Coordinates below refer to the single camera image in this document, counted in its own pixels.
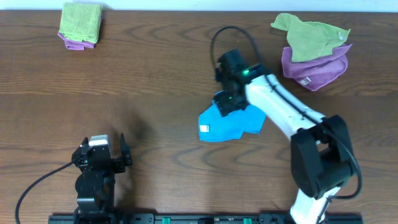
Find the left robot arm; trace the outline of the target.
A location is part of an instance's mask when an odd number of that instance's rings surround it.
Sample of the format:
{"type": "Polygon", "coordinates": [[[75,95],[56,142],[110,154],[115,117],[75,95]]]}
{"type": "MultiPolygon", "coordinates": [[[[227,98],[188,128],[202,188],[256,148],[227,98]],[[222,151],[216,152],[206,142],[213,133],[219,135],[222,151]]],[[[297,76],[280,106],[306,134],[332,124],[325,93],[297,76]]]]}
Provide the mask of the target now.
{"type": "Polygon", "coordinates": [[[72,154],[72,163],[81,170],[75,182],[78,208],[73,223],[119,223],[123,218],[114,207],[115,175],[132,165],[124,135],[120,135],[121,156],[111,157],[108,135],[84,138],[72,154]]]}

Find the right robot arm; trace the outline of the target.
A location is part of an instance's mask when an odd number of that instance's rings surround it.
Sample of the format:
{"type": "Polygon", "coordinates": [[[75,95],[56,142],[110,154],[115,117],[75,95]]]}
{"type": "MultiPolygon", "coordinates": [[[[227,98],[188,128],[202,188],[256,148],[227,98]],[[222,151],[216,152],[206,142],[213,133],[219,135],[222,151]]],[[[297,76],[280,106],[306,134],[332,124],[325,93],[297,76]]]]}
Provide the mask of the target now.
{"type": "Polygon", "coordinates": [[[326,213],[331,201],[339,198],[338,191],[359,174],[348,128],[340,116],[327,118],[312,110],[262,64],[248,65],[237,49],[217,60],[215,78],[223,87],[214,98],[222,116],[255,106],[289,139],[291,173],[298,186],[290,222],[361,221],[326,213]]]}

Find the blue cloth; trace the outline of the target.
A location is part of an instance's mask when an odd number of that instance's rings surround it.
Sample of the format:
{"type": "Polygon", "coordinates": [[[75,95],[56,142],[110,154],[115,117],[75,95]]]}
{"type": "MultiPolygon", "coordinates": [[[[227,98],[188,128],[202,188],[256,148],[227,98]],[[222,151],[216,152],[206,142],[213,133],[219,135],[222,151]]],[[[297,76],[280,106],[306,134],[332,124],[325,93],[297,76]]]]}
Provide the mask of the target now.
{"type": "Polygon", "coordinates": [[[249,105],[222,117],[216,101],[198,117],[199,139],[206,142],[223,142],[240,139],[244,133],[259,134],[266,114],[249,105]]]}

